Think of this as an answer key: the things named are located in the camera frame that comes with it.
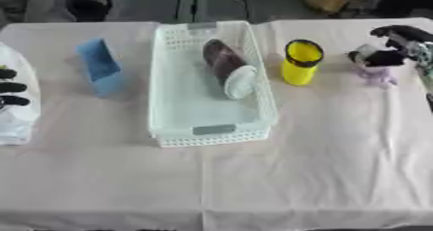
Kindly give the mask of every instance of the plastic container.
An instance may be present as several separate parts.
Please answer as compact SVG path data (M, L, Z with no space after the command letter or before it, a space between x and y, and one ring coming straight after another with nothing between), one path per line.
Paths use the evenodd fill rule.
M120 66L114 61L103 39L94 39L77 47L86 64L88 78L100 97L107 97L123 87Z
M203 58L211 67L228 98L239 100L254 90L257 82L256 68L248 65L224 42L207 42L203 48Z
M203 59L219 39L257 70L251 95L227 99ZM161 147L204 146L266 139L277 120L274 97L250 25L244 21L161 25L150 79L149 131Z
M286 45L286 58L281 67L284 80L292 85L304 86L311 82L322 61L322 47L307 40L295 40Z

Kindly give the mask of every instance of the brown jar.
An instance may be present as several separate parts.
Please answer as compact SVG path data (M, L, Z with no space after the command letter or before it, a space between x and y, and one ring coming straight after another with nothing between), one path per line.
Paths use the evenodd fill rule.
M254 90L257 78L256 68L248 65L222 41L207 42L203 48L203 57L228 98L242 99Z

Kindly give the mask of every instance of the chair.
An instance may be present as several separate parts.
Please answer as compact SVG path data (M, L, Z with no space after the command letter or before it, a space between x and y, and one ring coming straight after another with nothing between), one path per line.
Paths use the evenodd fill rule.
M112 0L67 0L68 11L75 17L76 22L105 21L113 7Z

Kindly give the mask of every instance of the white cloth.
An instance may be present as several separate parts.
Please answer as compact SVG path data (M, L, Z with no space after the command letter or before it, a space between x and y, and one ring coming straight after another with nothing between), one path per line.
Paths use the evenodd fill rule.
M368 87L344 53L387 24L427 19L275 21L255 26L279 109L269 140L159 149L146 131L155 23L20 24L0 41L37 69L43 116L33 142L0 150L0 223L11 230L288 230L433 225L433 116L414 68ZM75 47L105 38L129 78L92 94ZM273 66L309 39L326 60L293 87Z
M26 144L30 141L33 127L41 116L41 92L38 79L32 66L21 54L0 43L0 67L3 66L19 72L13 81L25 84L27 90L14 95L29 100L30 104L7 105L0 109L0 145Z

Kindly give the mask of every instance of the blue container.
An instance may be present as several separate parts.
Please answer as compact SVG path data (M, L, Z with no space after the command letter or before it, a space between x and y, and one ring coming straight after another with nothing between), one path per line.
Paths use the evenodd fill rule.
M106 97L123 87L120 66L114 61L103 39L81 44L76 50L86 63L89 80L98 96Z

